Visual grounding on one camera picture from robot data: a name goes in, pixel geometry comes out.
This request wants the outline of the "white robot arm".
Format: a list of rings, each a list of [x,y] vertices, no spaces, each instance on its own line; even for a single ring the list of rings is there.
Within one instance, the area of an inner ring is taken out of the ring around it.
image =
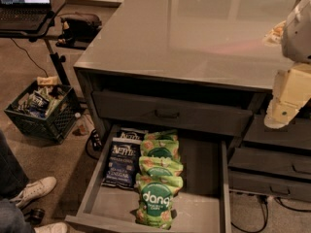
[[[311,0],[300,0],[288,15],[281,46],[294,65],[275,76],[264,118],[264,125],[272,129],[288,125],[311,99]]]

